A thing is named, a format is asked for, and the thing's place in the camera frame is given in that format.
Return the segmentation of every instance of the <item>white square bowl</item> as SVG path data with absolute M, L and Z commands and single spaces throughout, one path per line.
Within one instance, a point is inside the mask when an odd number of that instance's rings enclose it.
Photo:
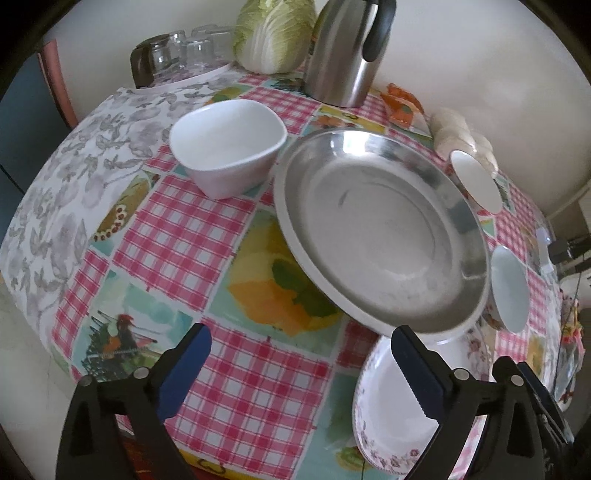
M 181 117 L 170 131 L 170 149 L 201 191 L 216 200 L 264 181 L 286 139 L 273 110 L 235 99 Z

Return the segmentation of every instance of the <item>upside-down glass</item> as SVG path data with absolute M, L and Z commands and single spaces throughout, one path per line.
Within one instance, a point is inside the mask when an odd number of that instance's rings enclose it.
M 213 54 L 219 63 L 227 63 L 234 60 L 232 51 L 232 37 L 234 27 L 218 27 L 217 25 L 202 25 L 193 29 L 192 36 L 206 36 L 213 43 Z
M 187 67 L 207 67 L 213 64 L 213 43 L 204 36 L 188 38 Z
M 175 30 L 169 33 L 170 51 L 173 63 L 178 62 L 178 67 L 184 67 L 187 64 L 187 44 L 184 30 Z

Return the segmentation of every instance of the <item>metal tray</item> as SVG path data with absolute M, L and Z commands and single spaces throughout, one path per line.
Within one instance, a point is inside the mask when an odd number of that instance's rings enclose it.
M 381 335 L 410 325 L 426 343 L 468 330 L 489 293 L 478 219 L 428 159 L 357 129 L 300 138 L 281 155 L 275 207 L 311 280 Z

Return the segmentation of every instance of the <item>stainless steel kettle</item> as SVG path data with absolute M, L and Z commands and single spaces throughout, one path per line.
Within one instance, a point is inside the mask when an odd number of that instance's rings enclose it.
M 138 44 L 129 61 L 135 87 L 148 87 L 154 81 L 154 73 L 158 73 L 172 65 L 170 36 L 157 35 Z
M 329 0 L 312 33 L 304 93 L 330 105 L 361 106 L 395 14 L 396 0 Z

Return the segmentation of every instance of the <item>plate rim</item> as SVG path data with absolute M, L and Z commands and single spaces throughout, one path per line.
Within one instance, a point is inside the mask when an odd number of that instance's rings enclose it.
M 277 219 L 279 221 L 279 226 L 281 228 L 281 232 L 285 237 L 285 241 L 289 249 L 291 250 L 292 254 L 294 255 L 295 260 L 298 262 L 301 269 L 304 273 L 311 279 L 311 281 L 319 288 L 319 290 L 324 293 L 331 301 L 333 301 L 337 307 L 343 310 L 347 315 L 349 315 L 354 320 L 357 320 L 359 323 L 365 325 L 370 330 L 378 333 L 379 335 L 383 335 L 386 337 L 391 337 L 392 332 L 396 328 L 395 326 L 391 326 L 375 317 L 373 315 L 365 312 L 363 309 L 358 307 L 355 303 L 350 301 L 347 297 L 345 297 L 341 292 L 339 292 L 334 285 L 320 272 L 318 267 L 314 264 L 313 260 L 310 258 L 309 254 L 306 252 L 306 249 L 303 247 L 300 239 L 293 228 L 293 224 L 291 223 L 289 212 L 287 210 L 287 202 L 285 199 L 285 181 L 287 178 L 287 171 L 289 170 L 289 166 L 294 161 L 293 154 L 300 148 L 300 146 L 310 139 L 314 137 L 320 137 L 322 135 L 330 135 L 336 132 L 364 132 L 369 135 L 373 135 L 375 137 L 381 137 L 386 139 L 387 141 L 391 141 L 402 148 L 408 149 L 409 151 L 413 152 L 413 154 L 418 155 L 423 161 L 425 161 L 430 167 L 437 170 L 443 178 L 444 181 L 448 181 L 454 188 L 457 189 L 457 186 L 452 182 L 452 180 L 445 175 L 443 171 L 441 171 L 436 165 L 433 164 L 425 155 L 420 153 L 419 151 L 405 145 L 395 138 L 388 137 L 387 135 L 378 134 L 376 132 L 372 132 L 362 128 L 330 128 L 330 129 L 323 129 L 311 134 L 305 135 L 304 137 L 297 138 L 294 142 L 291 143 L 279 156 L 277 163 L 278 168 L 274 178 L 273 184 L 273 197 L 275 203 L 275 211 L 277 212 Z M 466 204 L 469 208 L 470 213 L 476 225 L 478 226 L 478 231 L 480 233 L 480 239 L 482 241 L 482 248 L 485 252 L 486 258 L 486 278 L 484 288 L 482 289 L 482 294 L 480 295 L 480 299 L 478 304 L 476 305 L 473 312 L 464 319 L 464 321 L 460 322 L 455 327 L 444 330 L 442 332 L 436 333 L 420 333 L 417 332 L 417 336 L 425 343 L 426 345 L 433 345 L 433 344 L 440 344 L 440 343 L 447 343 L 451 342 L 458 337 L 462 336 L 466 333 L 471 325 L 475 324 L 478 318 L 480 318 L 482 312 L 484 311 L 489 293 L 491 290 L 491 258 L 490 253 L 488 250 L 488 245 L 486 243 L 486 239 L 484 237 L 484 233 L 482 232 L 482 228 L 480 227 L 480 222 L 476 213 L 472 210 L 469 206 L 466 198 L 464 195 L 459 194 L 462 201 Z

